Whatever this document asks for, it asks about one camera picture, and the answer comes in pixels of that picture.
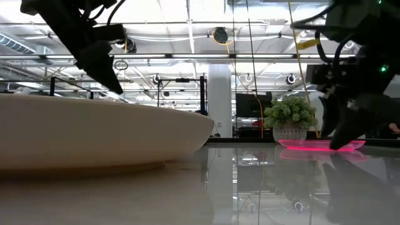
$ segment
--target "green plant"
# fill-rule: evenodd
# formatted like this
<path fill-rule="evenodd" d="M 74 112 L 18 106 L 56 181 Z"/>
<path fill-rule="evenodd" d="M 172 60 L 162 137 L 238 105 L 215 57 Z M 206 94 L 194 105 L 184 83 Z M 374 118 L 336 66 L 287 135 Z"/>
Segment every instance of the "green plant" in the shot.
<path fill-rule="evenodd" d="M 272 108 L 266 108 L 266 128 L 279 128 L 285 124 L 294 124 L 309 129 L 317 124 L 314 118 L 316 108 L 309 106 L 300 97 L 283 97 L 282 101 L 273 100 Z"/>

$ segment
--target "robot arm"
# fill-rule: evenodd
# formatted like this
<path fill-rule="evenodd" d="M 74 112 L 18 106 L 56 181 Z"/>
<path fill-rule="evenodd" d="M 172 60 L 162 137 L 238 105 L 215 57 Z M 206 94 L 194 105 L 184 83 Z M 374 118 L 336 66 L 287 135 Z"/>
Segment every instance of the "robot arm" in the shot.
<path fill-rule="evenodd" d="M 123 2 L 120 1 L 114 10 Z M 109 8 L 115 3 L 116 0 L 22 0 L 21 12 L 40 14 L 75 57 L 79 69 L 85 70 L 88 76 L 115 93 L 122 94 L 113 70 L 114 58 L 108 55 L 112 49 L 108 42 L 125 39 L 124 28 L 121 24 L 109 23 L 93 27 L 96 22 L 89 19 L 93 9 L 102 5 Z"/>
<path fill-rule="evenodd" d="M 339 42 L 335 57 L 325 56 L 322 46 L 318 53 L 325 62 L 313 66 L 310 82 L 325 93 L 322 136 L 336 130 L 331 149 L 339 149 L 366 131 L 380 125 L 383 120 L 397 119 L 400 104 L 383 92 L 400 71 L 398 37 L 379 31 L 400 26 L 400 2 L 395 0 L 335 0 L 322 13 L 294 22 L 294 29 L 313 29 Z M 324 26 L 308 25 L 327 14 Z M 343 46 L 354 41 L 362 47 L 356 55 L 340 59 Z"/>

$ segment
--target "potted plant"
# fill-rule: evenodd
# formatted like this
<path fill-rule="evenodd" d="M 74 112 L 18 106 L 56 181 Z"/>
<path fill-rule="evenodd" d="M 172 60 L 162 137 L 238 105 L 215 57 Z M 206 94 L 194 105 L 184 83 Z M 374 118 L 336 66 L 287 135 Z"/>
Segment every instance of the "potted plant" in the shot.
<path fill-rule="evenodd" d="M 282 101 L 273 100 L 272 108 L 265 109 L 264 126 L 273 128 L 276 142 L 282 139 L 305 140 L 308 129 L 317 124 L 315 112 L 316 109 L 300 97 L 283 97 Z"/>

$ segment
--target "white vase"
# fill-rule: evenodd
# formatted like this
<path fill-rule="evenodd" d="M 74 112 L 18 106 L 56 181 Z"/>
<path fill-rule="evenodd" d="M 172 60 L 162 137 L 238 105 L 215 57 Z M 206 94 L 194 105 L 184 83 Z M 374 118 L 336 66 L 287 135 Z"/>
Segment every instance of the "white vase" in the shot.
<path fill-rule="evenodd" d="M 295 124 L 285 124 L 281 127 L 274 127 L 272 134 L 277 143 L 283 139 L 305 140 L 307 138 L 307 129 Z"/>

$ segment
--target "yellow cable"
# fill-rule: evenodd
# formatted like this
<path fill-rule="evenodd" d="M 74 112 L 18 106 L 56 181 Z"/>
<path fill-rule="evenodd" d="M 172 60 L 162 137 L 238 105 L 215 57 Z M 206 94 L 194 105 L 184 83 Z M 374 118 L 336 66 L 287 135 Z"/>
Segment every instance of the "yellow cable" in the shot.
<path fill-rule="evenodd" d="M 290 0 L 287 0 L 287 4 L 289 6 L 290 21 L 291 21 L 291 23 L 293 23 L 292 6 L 291 6 L 291 3 L 290 3 Z M 308 93 L 307 86 L 306 86 L 306 80 L 304 79 L 303 69 L 301 68 L 300 55 L 299 55 L 298 41 L 296 39 L 296 33 L 294 32 L 294 29 L 292 29 L 292 32 L 293 32 L 294 46 L 296 47 L 297 61 L 299 63 L 299 69 L 300 69 L 300 76 L 301 76 L 302 85 L 304 86 L 304 90 L 306 92 L 307 103 L 311 106 L 310 97 L 309 97 L 309 93 Z M 317 138 L 319 138 L 318 126 L 315 125 L 314 129 L 315 129 L 315 133 L 316 133 Z"/>

